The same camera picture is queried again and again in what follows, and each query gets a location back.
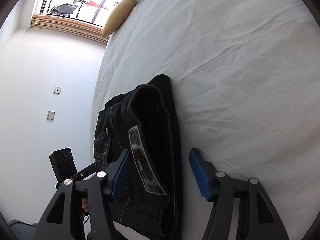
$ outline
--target blue gripper pad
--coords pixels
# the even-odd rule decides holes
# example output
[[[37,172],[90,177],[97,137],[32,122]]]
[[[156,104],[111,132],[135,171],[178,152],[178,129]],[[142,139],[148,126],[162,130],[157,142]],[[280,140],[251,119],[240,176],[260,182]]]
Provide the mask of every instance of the blue gripper pad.
[[[104,190],[104,193],[107,193],[112,201],[115,201],[121,195],[132,159],[131,150],[124,149],[118,160],[110,163],[106,169],[108,188]]]
[[[217,172],[212,163],[206,162],[199,149],[193,148],[189,154],[190,166],[196,178],[200,193],[208,202],[212,202],[214,175]]]

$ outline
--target gray cloth on window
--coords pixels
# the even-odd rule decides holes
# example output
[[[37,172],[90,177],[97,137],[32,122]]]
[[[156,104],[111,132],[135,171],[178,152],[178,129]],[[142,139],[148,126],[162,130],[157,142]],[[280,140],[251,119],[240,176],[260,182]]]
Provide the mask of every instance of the gray cloth on window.
[[[12,220],[8,225],[18,240],[31,240],[38,223],[30,225],[19,220]]]
[[[58,5],[57,7],[53,7],[50,11],[50,14],[70,17],[70,15],[73,14],[73,11],[78,7],[79,6],[75,4],[65,3]]]

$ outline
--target human hand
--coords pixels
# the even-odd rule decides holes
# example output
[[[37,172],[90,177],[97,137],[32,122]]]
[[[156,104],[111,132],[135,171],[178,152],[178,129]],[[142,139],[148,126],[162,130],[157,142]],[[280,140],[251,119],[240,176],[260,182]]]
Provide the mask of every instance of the human hand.
[[[89,202],[87,198],[82,199],[82,208],[84,209],[84,211],[89,213]]]

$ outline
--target mattress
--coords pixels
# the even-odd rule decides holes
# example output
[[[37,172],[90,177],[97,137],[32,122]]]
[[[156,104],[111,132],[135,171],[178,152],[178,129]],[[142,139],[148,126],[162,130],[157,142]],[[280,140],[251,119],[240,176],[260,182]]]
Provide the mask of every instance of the mattress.
[[[258,178],[290,239],[300,240],[320,210],[320,28],[307,7],[301,0],[138,1],[102,60],[92,160],[104,104],[166,74],[181,133],[182,239],[201,239],[211,212],[188,162],[198,147],[229,176]]]

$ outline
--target electrical socket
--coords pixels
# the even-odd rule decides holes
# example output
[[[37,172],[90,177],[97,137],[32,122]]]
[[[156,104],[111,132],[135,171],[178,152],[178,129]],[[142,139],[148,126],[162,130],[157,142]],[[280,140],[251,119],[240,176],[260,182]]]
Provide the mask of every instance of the electrical socket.
[[[61,92],[61,88],[60,87],[56,87],[55,89],[54,89],[54,93],[55,94],[59,94]]]
[[[53,120],[54,119],[54,112],[48,111],[47,119]]]

